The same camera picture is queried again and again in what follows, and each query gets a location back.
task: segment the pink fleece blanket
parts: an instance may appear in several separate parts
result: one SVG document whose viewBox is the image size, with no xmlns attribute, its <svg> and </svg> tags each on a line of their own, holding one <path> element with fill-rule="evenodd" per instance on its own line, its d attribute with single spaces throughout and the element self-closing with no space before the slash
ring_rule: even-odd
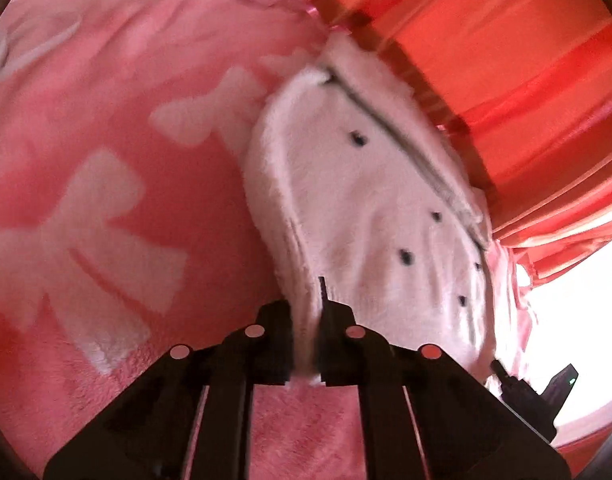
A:
<svg viewBox="0 0 612 480">
<path fill-rule="evenodd" d="M 280 297 L 240 163 L 325 38 L 241 0 L 20 0 L 2 25 L 0 428 L 41 474 L 170 346 Z M 256 391 L 251 478 L 364 476 L 354 389 Z"/>
</svg>

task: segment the black button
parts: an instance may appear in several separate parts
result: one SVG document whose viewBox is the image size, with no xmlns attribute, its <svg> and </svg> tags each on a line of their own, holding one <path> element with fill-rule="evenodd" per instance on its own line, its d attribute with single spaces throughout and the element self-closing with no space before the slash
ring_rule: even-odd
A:
<svg viewBox="0 0 612 480">
<path fill-rule="evenodd" d="M 406 249 L 400 249 L 400 260 L 406 266 L 410 266 L 414 263 L 415 257 L 413 253 L 407 251 Z"/>
<path fill-rule="evenodd" d="M 365 146 L 368 142 L 368 139 L 364 137 L 361 133 L 359 133 L 357 130 L 353 130 L 352 132 L 350 132 L 350 138 L 353 139 L 353 142 L 360 148 L 362 146 Z"/>
</svg>

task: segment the orange curtain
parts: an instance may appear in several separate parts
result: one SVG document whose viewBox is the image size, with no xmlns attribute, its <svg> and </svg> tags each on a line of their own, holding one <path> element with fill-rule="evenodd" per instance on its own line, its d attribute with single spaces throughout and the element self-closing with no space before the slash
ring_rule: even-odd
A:
<svg viewBox="0 0 612 480">
<path fill-rule="evenodd" d="M 597 430 L 580 440 L 566 444 L 557 450 L 564 459 L 566 459 L 573 478 L 581 473 L 593 459 L 593 456 L 595 456 L 595 453 L 599 450 L 611 432 L 612 424 L 609 424 L 605 428 Z"/>
<path fill-rule="evenodd" d="M 534 285 L 612 239 L 612 16 L 601 0 L 337 1 L 396 41 L 465 121 L 451 140 Z M 470 164 L 473 146 L 483 166 Z"/>
</svg>

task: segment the bow print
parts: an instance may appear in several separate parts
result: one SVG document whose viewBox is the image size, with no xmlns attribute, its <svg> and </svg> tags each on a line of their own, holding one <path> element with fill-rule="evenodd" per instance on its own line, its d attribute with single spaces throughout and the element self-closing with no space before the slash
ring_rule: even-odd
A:
<svg viewBox="0 0 612 480">
<path fill-rule="evenodd" d="M 217 131 L 226 149 L 240 160 L 266 93 L 252 73 L 233 66 L 208 94 L 177 99 L 156 108 L 150 123 L 184 148 L 199 146 Z"/>
<path fill-rule="evenodd" d="M 181 288 L 187 255 L 109 222 L 144 196 L 140 178 L 109 150 L 78 168 L 52 215 L 33 229 L 0 230 L 0 310 L 18 330 L 48 297 L 65 333 L 102 374 L 144 343 L 150 329 L 95 272 L 152 312 L 165 313 Z"/>
</svg>

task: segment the orange circular marker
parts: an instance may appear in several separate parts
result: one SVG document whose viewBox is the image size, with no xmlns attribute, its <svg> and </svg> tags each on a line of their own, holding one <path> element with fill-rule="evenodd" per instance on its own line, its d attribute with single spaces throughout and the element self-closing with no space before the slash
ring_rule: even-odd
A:
<svg viewBox="0 0 612 480">
<path fill-rule="evenodd" d="M 246 334 L 246 336 L 249 338 L 254 339 L 256 337 L 262 337 L 265 331 L 266 330 L 261 325 L 249 325 L 246 327 L 246 330 L 244 330 L 244 334 Z"/>
<path fill-rule="evenodd" d="M 190 355 L 190 348 L 186 345 L 176 345 L 170 349 L 170 356 L 173 359 L 185 359 Z"/>
<path fill-rule="evenodd" d="M 346 336 L 350 339 L 361 339 L 366 335 L 366 330 L 363 326 L 351 325 L 346 329 Z"/>
<path fill-rule="evenodd" d="M 437 345 L 422 346 L 422 355 L 426 359 L 439 359 L 442 356 L 442 349 Z"/>
</svg>

